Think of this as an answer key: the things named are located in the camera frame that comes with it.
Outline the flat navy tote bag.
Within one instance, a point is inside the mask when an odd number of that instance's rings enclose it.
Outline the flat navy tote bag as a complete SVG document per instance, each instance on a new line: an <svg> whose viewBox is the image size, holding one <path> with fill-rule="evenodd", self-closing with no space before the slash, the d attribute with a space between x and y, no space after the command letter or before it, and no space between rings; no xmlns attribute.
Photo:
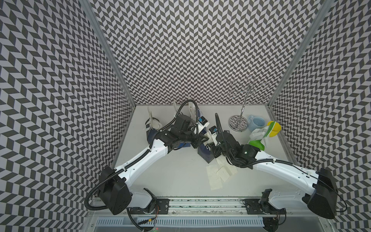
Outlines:
<svg viewBox="0 0 371 232"><path fill-rule="evenodd" d="M207 163L214 160L214 155L208 145L201 144L198 147L198 155L202 157Z"/></svg>

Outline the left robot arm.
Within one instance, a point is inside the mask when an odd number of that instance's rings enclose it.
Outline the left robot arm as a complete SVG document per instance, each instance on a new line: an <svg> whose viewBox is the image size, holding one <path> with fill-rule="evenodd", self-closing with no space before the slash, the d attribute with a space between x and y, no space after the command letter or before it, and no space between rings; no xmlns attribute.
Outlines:
<svg viewBox="0 0 371 232"><path fill-rule="evenodd" d="M124 210L130 211L132 208L139 208L149 214L156 209L157 197L149 189L135 191L131 187L144 171L170 152L180 150L186 144L198 148L208 140L208 137L202 134L203 129L208 126L208 121L199 116L192 119L181 113L188 103L192 103L196 110L199 109L194 100L184 101L174 118L156 131L144 150L116 168L106 167L102 170L99 183L84 199L86 209L109 209L113 215Z"/></svg>

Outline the royal blue tote bag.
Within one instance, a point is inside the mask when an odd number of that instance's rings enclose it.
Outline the royal blue tote bag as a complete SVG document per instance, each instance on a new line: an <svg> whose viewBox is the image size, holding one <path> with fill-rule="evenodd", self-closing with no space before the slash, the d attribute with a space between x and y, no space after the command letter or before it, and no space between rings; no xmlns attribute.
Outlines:
<svg viewBox="0 0 371 232"><path fill-rule="evenodd" d="M194 105L194 103L189 102L188 103L188 109L190 112L190 117L194 120L195 122L195 130L194 132L199 132L199 134L206 134L206 128L201 128L198 126L198 119L203 116L202 112L200 109L197 109L197 107Z"/></svg>

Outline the aluminium corner post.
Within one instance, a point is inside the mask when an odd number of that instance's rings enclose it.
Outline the aluminium corner post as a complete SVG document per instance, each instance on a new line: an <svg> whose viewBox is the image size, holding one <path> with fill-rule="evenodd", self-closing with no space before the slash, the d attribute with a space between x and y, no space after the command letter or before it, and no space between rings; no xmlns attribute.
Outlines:
<svg viewBox="0 0 371 232"><path fill-rule="evenodd" d="M279 95L281 94L282 90L284 89L285 85L287 84L289 78L294 73L295 68L297 67L298 63L300 62L303 54L305 53L307 47L309 46L311 40L314 38L318 28L320 27L321 23L323 22L324 18L326 17L327 13L330 11L332 5L335 3L334 0L325 0L321 5L318 13L316 14L313 22L309 26L307 33L305 34L301 44L298 47L297 52L294 54L288 68L286 69L280 83L278 84L277 88L275 89L271 99L269 100L267 106L272 108L274 103L277 101Z"/></svg>
<svg viewBox="0 0 371 232"><path fill-rule="evenodd" d="M92 26L92 29L94 30L94 33L101 45L102 50L104 51L108 61L110 62L122 88L124 93L126 94L129 103L132 107L136 107L136 103L130 93L130 90L128 86L126 85L125 78L119 68L119 65L114 57L114 54L111 50L111 47L109 46L107 39L104 36L104 33L100 27L99 21L97 20L97 17L95 16L95 13L93 11L93 8L91 7L90 1L86 0L80 0L81 7L87 17L87 20L89 21L90 25Z"/></svg>

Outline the chrome mug tree stand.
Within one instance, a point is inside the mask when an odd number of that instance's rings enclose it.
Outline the chrome mug tree stand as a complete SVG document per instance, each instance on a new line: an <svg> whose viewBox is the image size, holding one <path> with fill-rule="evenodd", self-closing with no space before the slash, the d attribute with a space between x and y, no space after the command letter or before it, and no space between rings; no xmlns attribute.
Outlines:
<svg viewBox="0 0 371 232"><path fill-rule="evenodd" d="M245 108L250 105L249 99L251 96L255 96L257 92L268 88L267 82L257 83L257 76L249 75L247 77L247 84L243 85L242 81L238 81L233 86L231 91L232 98L235 100L237 95L243 95L242 108L239 115L233 115L229 118L229 127L236 132L244 132L248 129L248 119L243 116Z"/></svg>

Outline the yellow plastic goblet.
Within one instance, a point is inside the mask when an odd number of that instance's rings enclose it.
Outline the yellow plastic goblet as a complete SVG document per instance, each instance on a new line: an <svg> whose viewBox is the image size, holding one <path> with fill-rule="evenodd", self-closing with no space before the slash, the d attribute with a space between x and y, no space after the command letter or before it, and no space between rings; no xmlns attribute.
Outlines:
<svg viewBox="0 0 371 232"><path fill-rule="evenodd" d="M282 129L282 126L277 121L269 121L267 126L269 137L275 137Z"/></svg>

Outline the blue cream tote bag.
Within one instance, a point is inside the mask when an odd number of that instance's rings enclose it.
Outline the blue cream tote bag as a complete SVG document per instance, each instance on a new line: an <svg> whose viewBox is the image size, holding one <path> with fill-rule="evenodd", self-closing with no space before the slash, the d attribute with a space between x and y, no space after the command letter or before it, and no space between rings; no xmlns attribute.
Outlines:
<svg viewBox="0 0 371 232"><path fill-rule="evenodd" d="M176 127L181 127L181 126L183 126L184 123L185 123L185 119L184 119L183 114L182 114L182 109L183 109L183 107L184 107L185 104L186 104L186 103L183 102L183 103L179 106L179 108L178 108L178 110L176 111L176 114L175 114L175 116L174 116L174 123L173 123L173 125L176 126Z"/></svg>

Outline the light blue ceramic mug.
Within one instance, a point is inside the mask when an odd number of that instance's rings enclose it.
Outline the light blue ceramic mug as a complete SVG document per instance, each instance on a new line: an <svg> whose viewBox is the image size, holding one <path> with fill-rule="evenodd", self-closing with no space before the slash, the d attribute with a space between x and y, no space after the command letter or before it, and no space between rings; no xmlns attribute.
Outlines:
<svg viewBox="0 0 371 232"><path fill-rule="evenodd" d="M248 128L251 132L253 132L255 129L261 129L266 126L265 119L259 116L250 115L248 117L248 123Z"/></svg>

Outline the aluminium corner post right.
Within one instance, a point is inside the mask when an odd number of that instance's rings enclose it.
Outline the aluminium corner post right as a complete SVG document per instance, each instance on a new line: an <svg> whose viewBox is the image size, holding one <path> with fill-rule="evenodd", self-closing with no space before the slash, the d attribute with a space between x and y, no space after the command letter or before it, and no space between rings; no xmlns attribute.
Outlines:
<svg viewBox="0 0 371 232"><path fill-rule="evenodd" d="M274 103L277 101L279 95L281 94L282 90L284 89L285 85L287 84L289 78L294 73L295 68L297 67L298 63L300 62L303 54L305 53L307 47L309 46L311 40L314 38L318 28L320 27L321 23L323 22L324 18L326 17L327 13L330 11L332 5L335 3L334 0L325 0L321 5L318 13L316 14L313 22L309 26L307 33L305 34L301 44L298 47L297 52L294 54L288 68L286 69L280 83L278 84L277 88L275 89L271 99L269 100L267 106L272 108Z"/></svg>

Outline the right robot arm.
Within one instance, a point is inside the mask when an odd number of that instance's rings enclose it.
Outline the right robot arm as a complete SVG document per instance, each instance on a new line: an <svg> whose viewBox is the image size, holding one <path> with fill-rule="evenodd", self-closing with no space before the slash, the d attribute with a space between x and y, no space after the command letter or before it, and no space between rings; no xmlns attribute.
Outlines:
<svg viewBox="0 0 371 232"><path fill-rule="evenodd" d="M277 159L250 144L240 145L232 134L222 129L218 115L215 115L215 120L216 151L225 156L228 164L269 173L296 187L296 190L277 194L274 194L271 188L262 192L259 204L264 213L295 207L307 208L327 219L334 219L339 213L336 206L342 197L330 170L321 168L316 171L299 167L289 161Z"/></svg>

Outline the aluminium corner post left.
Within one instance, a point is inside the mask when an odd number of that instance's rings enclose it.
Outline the aluminium corner post left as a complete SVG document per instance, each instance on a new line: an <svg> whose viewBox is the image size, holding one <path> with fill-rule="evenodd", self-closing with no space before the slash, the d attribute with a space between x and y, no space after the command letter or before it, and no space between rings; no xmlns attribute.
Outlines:
<svg viewBox="0 0 371 232"><path fill-rule="evenodd" d="M126 94L129 103L132 107L136 107L136 103L130 93L130 90L128 86L126 85L125 78L119 68L119 65L114 57L114 54L111 50L111 47L109 46L107 39L104 36L104 33L100 27L99 21L97 20L97 17L95 16L95 13L93 11L93 8L91 7L90 1L86 0L80 0L81 7L87 17L87 20L89 21L90 25L92 26L92 29L94 30L94 33L101 45L102 50L104 51L108 61L110 62L122 88L124 93Z"/></svg>

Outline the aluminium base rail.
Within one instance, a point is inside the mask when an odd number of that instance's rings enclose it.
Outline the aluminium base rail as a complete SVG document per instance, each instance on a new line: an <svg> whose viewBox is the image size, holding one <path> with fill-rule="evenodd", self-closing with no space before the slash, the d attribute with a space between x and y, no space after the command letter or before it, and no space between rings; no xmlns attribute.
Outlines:
<svg viewBox="0 0 371 232"><path fill-rule="evenodd" d="M261 227L275 232L288 218L285 209L244 197L158 198L146 209L129 208L125 213L140 230L151 232L161 227Z"/></svg>

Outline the navy bag with white handles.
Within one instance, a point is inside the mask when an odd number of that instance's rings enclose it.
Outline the navy bag with white handles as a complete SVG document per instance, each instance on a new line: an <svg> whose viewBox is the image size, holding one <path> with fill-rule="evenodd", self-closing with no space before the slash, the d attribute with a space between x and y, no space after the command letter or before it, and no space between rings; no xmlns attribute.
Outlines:
<svg viewBox="0 0 371 232"><path fill-rule="evenodd" d="M146 126L145 130L146 130L147 142L151 144L157 131L159 131L162 128L162 124L159 119L153 117L152 111L149 106L147 107L147 109L149 113L149 118L145 122L145 126Z"/></svg>

